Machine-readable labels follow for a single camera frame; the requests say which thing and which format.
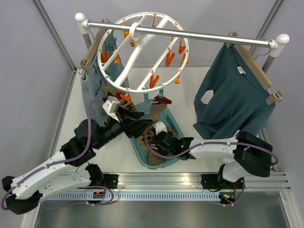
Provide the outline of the beige orange argyle sock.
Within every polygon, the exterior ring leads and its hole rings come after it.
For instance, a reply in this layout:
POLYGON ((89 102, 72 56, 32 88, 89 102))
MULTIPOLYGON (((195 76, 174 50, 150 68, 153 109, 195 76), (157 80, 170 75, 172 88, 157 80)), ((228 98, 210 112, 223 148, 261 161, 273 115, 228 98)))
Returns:
POLYGON ((116 97, 116 94, 118 92, 118 90, 116 88, 113 88, 111 85, 102 86, 102 91, 106 96, 114 96, 114 97, 116 97))

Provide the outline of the white round clip hanger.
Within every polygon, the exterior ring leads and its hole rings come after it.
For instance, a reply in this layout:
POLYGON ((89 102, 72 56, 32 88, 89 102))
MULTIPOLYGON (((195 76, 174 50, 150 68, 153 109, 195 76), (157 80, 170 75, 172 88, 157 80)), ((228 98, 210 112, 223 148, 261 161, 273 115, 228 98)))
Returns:
MULTIPOLYGON (((144 27, 156 27, 159 24, 165 29, 176 29, 173 23, 168 22, 160 17, 148 16, 145 21, 140 24, 138 18, 128 20, 125 25, 144 27)), ((107 82, 114 88, 127 93, 149 93, 159 91, 171 83, 179 83, 180 75, 186 65, 189 63, 189 41, 187 38, 157 36, 151 34, 141 34, 129 31, 118 31, 107 29, 101 39, 98 47, 98 65, 101 73, 104 75, 107 82), (114 37, 117 39, 117 49, 113 51, 111 57, 108 53, 102 51, 103 43, 108 36, 108 33, 113 31, 114 37), (117 55, 120 56, 124 70, 113 80, 106 69, 112 62, 119 64, 120 61, 117 55), (138 78, 135 85, 127 85, 126 81, 133 75, 133 69, 137 65, 150 57, 152 59, 151 67, 147 73, 138 78), (149 87, 150 75, 154 71, 155 75, 159 75, 160 79, 154 88, 149 87)))

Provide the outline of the brown argyle sock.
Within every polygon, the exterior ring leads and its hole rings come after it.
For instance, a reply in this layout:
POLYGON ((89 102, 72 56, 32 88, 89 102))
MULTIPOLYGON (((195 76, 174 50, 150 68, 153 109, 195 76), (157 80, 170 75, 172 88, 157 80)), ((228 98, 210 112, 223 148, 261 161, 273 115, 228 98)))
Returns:
POLYGON ((136 106, 134 105, 131 99, 125 100, 122 98, 120 100, 120 106, 126 110, 137 111, 136 106))

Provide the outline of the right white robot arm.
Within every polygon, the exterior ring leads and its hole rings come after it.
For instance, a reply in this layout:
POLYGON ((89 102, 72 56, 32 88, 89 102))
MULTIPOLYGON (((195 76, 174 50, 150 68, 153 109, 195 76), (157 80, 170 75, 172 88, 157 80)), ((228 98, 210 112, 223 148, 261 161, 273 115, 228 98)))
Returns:
POLYGON ((217 175, 217 183, 223 188, 249 175, 267 178, 272 165, 278 162, 272 145, 248 132, 226 139, 178 139, 162 131, 154 137, 153 145, 163 158, 182 161, 210 157, 230 159, 231 162, 220 166, 217 175))

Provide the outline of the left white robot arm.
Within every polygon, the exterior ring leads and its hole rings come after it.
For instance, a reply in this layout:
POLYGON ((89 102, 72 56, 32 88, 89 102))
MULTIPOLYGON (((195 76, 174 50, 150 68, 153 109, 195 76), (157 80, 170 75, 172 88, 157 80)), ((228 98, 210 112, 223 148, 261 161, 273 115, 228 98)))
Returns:
POLYGON ((61 146, 48 160, 19 177, 2 179, 6 191, 1 208, 16 215, 27 213, 48 198, 76 188, 100 188, 104 175, 97 164, 89 164, 84 170, 65 177, 61 174, 80 167, 95 157, 99 150, 120 134, 129 138, 139 137, 153 121, 144 119, 143 112, 119 108, 118 118, 108 118, 104 126, 87 118, 74 130, 75 136, 61 146))

